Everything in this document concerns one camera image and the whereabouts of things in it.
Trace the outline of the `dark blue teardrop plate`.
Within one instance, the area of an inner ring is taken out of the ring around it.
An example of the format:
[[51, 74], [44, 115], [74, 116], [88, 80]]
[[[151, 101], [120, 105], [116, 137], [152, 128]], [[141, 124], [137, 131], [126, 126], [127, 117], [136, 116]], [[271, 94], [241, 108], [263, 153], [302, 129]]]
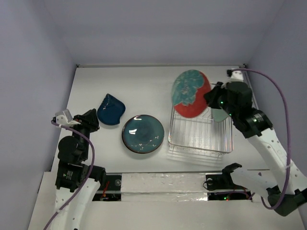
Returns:
[[124, 103], [111, 94], [107, 93], [98, 107], [97, 118], [98, 120], [109, 126], [115, 126], [120, 123], [120, 118], [126, 111]]

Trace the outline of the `red and teal glazed plate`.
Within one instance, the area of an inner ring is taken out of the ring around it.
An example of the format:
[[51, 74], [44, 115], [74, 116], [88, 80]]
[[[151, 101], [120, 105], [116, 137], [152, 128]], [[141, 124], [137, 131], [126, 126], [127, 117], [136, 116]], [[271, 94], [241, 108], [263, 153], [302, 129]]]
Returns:
[[204, 95], [210, 91], [211, 85], [204, 73], [195, 69], [186, 70], [173, 83], [172, 106], [182, 117], [197, 117], [207, 109]]

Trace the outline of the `dark teal floral plate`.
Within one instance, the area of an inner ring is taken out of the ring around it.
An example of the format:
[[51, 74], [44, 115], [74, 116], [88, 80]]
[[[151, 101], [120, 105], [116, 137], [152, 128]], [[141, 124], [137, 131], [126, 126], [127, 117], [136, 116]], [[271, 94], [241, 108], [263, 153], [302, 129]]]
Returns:
[[162, 145], [165, 130], [157, 118], [151, 115], [137, 115], [125, 123], [121, 137], [123, 144], [130, 151], [147, 154]]

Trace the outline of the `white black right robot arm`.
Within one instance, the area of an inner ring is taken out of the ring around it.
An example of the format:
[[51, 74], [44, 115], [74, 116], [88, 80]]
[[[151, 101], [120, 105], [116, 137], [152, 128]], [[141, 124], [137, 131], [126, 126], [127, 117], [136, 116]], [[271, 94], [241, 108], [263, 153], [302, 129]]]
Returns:
[[291, 160], [277, 138], [269, 118], [252, 106], [252, 90], [243, 82], [218, 82], [204, 95], [208, 106], [222, 109], [231, 117], [235, 128], [257, 150], [274, 176], [274, 181], [265, 179], [256, 172], [243, 169], [232, 163], [221, 174], [207, 176], [205, 184], [213, 191], [220, 186], [232, 189], [245, 187], [269, 202], [269, 209], [280, 216], [288, 216], [307, 202], [307, 178]]

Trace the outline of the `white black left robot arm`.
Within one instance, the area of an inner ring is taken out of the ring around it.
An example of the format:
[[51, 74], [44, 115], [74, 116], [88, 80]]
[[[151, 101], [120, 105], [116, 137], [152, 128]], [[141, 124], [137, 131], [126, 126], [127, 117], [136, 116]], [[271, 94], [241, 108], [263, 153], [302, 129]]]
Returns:
[[55, 213], [44, 228], [79, 230], [94, 195], [106, 185], [105, 168], [95, 166], [93, 162], [84, 164], [88, 154], [95, 153], [90, 134], [99, 130], [96, 109], [75, 116], [65, 109], [56, 113], [51, 123], [72, 134], [58, 143]]

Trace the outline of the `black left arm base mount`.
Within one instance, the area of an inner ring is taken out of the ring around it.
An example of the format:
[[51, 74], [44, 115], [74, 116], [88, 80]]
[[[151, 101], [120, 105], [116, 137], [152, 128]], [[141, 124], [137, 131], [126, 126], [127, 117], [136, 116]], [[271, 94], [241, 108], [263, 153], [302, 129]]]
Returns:
[[98, 189], [92, 201], [120, 201], [122, 174], [111, 173], [106, 175], [106, 183]]

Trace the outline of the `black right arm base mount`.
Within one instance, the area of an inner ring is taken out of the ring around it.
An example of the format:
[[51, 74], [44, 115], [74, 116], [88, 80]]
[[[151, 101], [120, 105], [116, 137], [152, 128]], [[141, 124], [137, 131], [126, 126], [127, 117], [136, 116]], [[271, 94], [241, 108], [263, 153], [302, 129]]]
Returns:
[[223, 174], [207, 174], [202, 186], [208, 191], [229, 190], [236, 187], [231, 177]]

